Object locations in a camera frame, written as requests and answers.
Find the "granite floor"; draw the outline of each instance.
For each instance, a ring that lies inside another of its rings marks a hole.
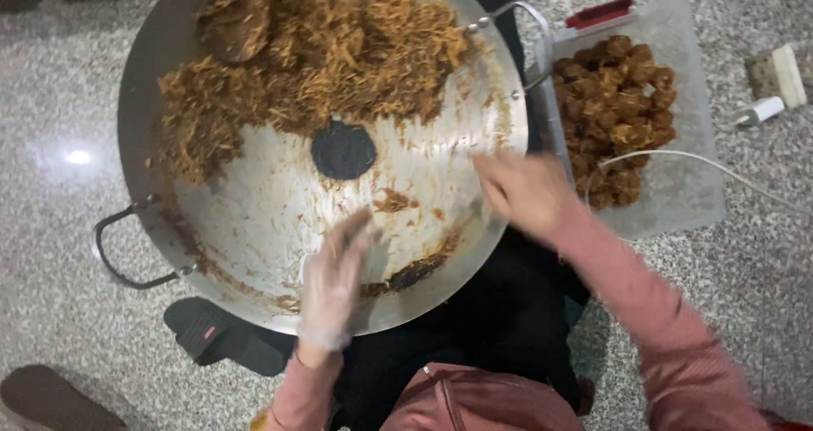
[[[89,229],[128,204],[116,147],[127,50],[156,0],[3,0],[0,14],[0,375],[56,366],[133,430],[243,429],[269,380],[232,363],[195,367],[163,326],[190,290],[114,286]],[[528,0],[557,21],[605,0]],[[725,126],[749,101],[742,59],[813,48],[809,0],[689,0],[721,162],[813,205],[813,107],[747,131]],[[533,27],[520,17],[523,37]],[[73,163],[66,161],[73,151]],[[727,185],[725,221],[637,246],[721,333],[764,407],[813,422],[810,220]],[[141,278],[166,271],[135,220],[111,228],[111,253]],[[644,399],[624,330],[591,304],[572,336],[577,369],[597,380],[589,429],[640,429]],[[0,430],[13,429],[0,417]]]

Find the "clear plastic box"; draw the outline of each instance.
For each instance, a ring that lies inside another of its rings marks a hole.
[[[717,159],[711,112],[706,95],[700,49],[694,33],[692,9],[686,0],[653,0],[628,14],[584,29],[568,28],[554,37],[554,59],[572,57],[593,47],[608,36],[629,36],[634,44],[648,44],[657,64],[675,70],[677,99],[672,105],[677,137],[663,149],[681,150]],[[547,80],[536,97],[544,103],[550,138],[562,136],[559,110]],[[560,157],[567,155],[562,143],[550,144]],[[569,159],[564,159],[569,166]],[[646,238],[663,232],[699,228],[725,218],[723,179],[711,166],[690,157],[652,155],[640,172],[641,197],[628,207],[612,207],[597,212],[626,239]]]

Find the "wok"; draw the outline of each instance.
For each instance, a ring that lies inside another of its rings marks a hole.
[[[362,298],[353,322],[356,334],[412,320],[459,290],[505,229],[503,220],[484,206],[467,156],[526,149],[523,90],[544,80],[553,54],[543,17],[522,1],[487,14],[476,0],[446,0],[457,11],[459,24],[488,51],[450,76],[442,113],[431,124],[416,120],[396,128],[392,120],[380,119],[361,132],[337,122],[322,138],[246,127],[243,156],[225,166],[226,177],[193,186],[172,181],[155,163],[157,138],[151,125],[163,108],[157,78],[181,62],[207,55],[193,19],[203,1],[159,0],[127,58],[118,138],[133,203],[100,221],[92,244],[111,277],[138,290],[183,278],[226,311],[293,334],[299,319],[301,259],[319,247],[321,232],[352,210],[384,199],[387,188],[409,195],[418,207],[374,214],[384,241],[371,251],[363,281],[389,285],[368,287],[379,293]],[[542,27],[535,51],[544,70],[524,87],[493,26],[495,17],[515,7],[528,10]],[[364,133],[368,137],[358,140]],[[325,176],[316,162],[369,153],[374,164],[349,180]],[[150,159],[152,166],[147,165]],[[107,259],[102,231],[133,214],[174,267],[168,275],[133,280]]]

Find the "pan handle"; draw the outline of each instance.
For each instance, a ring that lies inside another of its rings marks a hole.
[[[177,272],[173,271],[167,274],[166,276],[160,277],[155,280],[150,280],[149,282],[145,283],[134,282],[130,279],[127,279],[127,277],[124,274],[116,270],[116,268],[114,268],[113,265],[110,264],[110,260],[107,259],[107,256],[104,254],[104,249],[102,248],[102,231],[104,231],[104,228],[107,228],[108,226],[119,221],[120,219],[125,218],[126,216],[129,215],[131,216],[132,214],[136,213],[136,209],[145,207],[147,204],[151,203],[154,199],[155,199],[154,197],[150,196],[147,198],[147,202],[134,202],[133,204],[127,206],[126,209],[120,211],[117,214],[113,214],[107,218],[104,218],[102,221],[96,223],[96,225],[94,226],[93,239],[91,240],[90,248],[93,250],[96,258],[102,261],[102,264],[104,264],[104,267],[107,269],[107,272],[110,273],[111,278],[114,281],[116,281],[119,285],[126,286],[127,288],[132,288],[135,290],[147,290],[149,288],[153,288],[158,285],[163,285],[170,280],[180,278],[180,275]]]
[[[548,20],[546,20],[545,17],[539,13],[539,10],[536,10],[524,0],[513,0],[505,4],[499,9],[494,10],[493,13],[489,14],[489,19],[494,20],[498,16],[504,14],[508,10],[514,9],[515,7],[522,7],[524,10],[527,10],[528,13],[534,17],[536,23],[539,24],[539,28],[542,29],[542,51],[536,51],[536,63],[539,65],[539,75],[529,83],[525,83],[525,86],[522,87],[525,92],[528,92],[531,88],[536,87],[539,83],[542,83],[545,79],[547,79],[548,75],[550,75],[550,72],[553,70],[554,36],[550,32]]]

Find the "red lid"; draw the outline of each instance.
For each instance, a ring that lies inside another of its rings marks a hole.
[[[609,19],[617,19],[629,13],[629,8],[634,4],[633,0],[614,0],[601,4],[600,6],[584,9],[574,14],[564,23],[568,28],[585,29],[605,22]]]

